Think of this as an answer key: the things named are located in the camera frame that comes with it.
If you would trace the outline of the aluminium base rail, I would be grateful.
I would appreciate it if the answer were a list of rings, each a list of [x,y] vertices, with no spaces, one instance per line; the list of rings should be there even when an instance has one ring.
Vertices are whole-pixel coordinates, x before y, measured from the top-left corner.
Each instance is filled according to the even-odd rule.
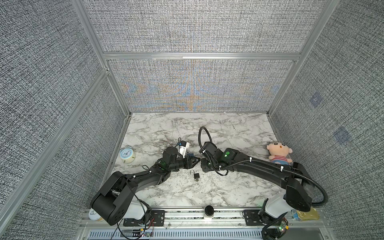
[[[155,223],[146,230],[120,223],[110,226],[105,221],[93,221],[84,214],[77,240],[260,240],[263,225],[251,218],[257,208],[214,208],[208,217],[203,207],[155,208]]]

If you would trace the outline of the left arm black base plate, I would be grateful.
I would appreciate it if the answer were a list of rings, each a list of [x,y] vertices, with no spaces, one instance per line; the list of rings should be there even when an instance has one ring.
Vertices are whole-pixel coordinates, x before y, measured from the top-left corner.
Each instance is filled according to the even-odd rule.
[[[150,214],[145,214],[140,220],[124,218],[124,227],[144,227],[154,226],[163,227],[165,221],[165,211],[155,210],[151,211]]]

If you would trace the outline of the gold sardine tin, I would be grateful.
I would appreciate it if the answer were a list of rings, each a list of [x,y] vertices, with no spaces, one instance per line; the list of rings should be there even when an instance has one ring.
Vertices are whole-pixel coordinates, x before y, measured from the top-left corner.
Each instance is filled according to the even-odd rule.
[[[296,221],[312,221],[312,220],[319,220],[320,218],[319,212],[313,207],[311,207],[309,212],[292,210],[291,213],[292,213],[293,219]]]

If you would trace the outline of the black knob on rail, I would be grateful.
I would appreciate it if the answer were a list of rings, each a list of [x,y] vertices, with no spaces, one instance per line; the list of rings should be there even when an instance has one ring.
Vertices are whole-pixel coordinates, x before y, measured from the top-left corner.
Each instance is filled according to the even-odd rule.
[[[205,219],[212,219],[215,213],[215,209],[213,206],[208,205],[204,208],[204,218]]]

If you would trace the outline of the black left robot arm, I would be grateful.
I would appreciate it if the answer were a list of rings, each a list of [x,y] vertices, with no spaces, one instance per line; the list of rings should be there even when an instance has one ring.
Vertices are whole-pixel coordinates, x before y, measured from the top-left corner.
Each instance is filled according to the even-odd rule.
[[[168,147],[163,151],[162,158],[146,171],[136,174],[114,172],[92,198],[90,207],[113,226],[124,217],[136,192],[160,185],[172,172],[192,169],[200,160],[195,156],[183,156],[176,147]]]

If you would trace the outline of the pink plush doll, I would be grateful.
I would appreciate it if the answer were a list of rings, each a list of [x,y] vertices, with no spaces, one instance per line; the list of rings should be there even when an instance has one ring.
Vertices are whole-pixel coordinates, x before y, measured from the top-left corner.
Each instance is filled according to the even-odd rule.
[[[267,145],[267,150],[270,153],[269,160],[271,163],[280,165],[292,165],[293,160],[288,157],[293,152],[287,145],[275,142]]]

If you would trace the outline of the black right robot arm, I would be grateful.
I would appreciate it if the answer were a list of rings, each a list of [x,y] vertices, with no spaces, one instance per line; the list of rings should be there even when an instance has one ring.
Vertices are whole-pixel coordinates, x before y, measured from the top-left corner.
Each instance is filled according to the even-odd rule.
[[[308,212],[313,206],[314,182],[303,165],[273,164],[253,158],[238,150],[227,148],[221,151],[211,142],[205,142],[200,149],[204,172],[229,171],[250,174],[267,180],[286,190],[283,199],[299,211]]]

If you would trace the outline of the small black padlock front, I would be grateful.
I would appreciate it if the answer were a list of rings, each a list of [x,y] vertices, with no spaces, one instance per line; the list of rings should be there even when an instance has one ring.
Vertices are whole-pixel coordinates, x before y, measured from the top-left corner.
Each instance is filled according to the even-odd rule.
[[[199,181],[199,179],[200,179],[200,174],[199,174],[199,173],[195,172],[194,170],[190,170],[190,174],[193,175],[194,180],[195,180],[196,182]]]

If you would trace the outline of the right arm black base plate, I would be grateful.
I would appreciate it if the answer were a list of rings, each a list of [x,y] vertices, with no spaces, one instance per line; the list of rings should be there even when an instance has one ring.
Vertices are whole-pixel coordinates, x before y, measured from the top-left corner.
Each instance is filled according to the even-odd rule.
[[[246,226],[266,226],[275,220],[268,214],[260,214],[260,209],[243,210],[242,216],[246,222]]]

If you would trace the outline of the small blue alarm clock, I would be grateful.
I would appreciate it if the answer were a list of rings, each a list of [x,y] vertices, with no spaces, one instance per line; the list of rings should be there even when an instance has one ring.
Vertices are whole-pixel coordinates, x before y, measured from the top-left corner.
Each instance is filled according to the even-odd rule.
[[[129,164],[135,160],[136,154],[132,148],[125,148],[120,150],[119,157],[124,164]]]

